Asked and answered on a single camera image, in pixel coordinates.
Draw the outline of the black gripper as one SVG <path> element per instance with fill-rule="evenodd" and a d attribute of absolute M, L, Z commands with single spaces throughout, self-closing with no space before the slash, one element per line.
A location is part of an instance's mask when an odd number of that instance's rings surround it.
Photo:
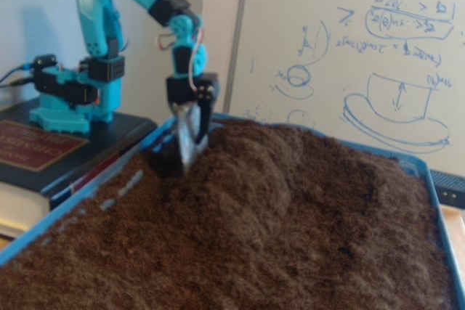
<path fill-rule="evenodd" d="M 191 81 L 170 77 L 166 79 L 166 89 L 169 105 L 181 105 L 175 113 L 176 135 L 182 171 L 186 174 L 207 147 L 211 114 L 220 90 L 219 79 L 211 72 Z"/>

